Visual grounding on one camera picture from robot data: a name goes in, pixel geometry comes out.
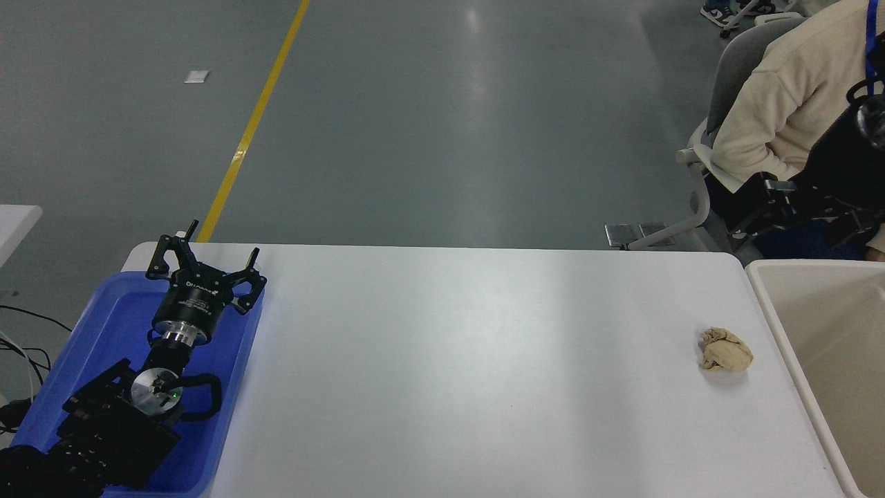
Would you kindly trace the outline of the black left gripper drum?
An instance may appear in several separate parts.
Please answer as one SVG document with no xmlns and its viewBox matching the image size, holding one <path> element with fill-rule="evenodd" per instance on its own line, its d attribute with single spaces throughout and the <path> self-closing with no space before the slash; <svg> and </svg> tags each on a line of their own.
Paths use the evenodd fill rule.
<svg viewBox="0 0 885 498">
<path fill-rule="evenodd" d="M 223 284 L 224 279 L 219 270 L 174 271 L 169 277 L 169 290 L 151 321 L 153 328 L 161 331 L 168 324 L 188 324 L 203 335 L 212 335 L 230 303 L 230 286 Z"/>
</svg>

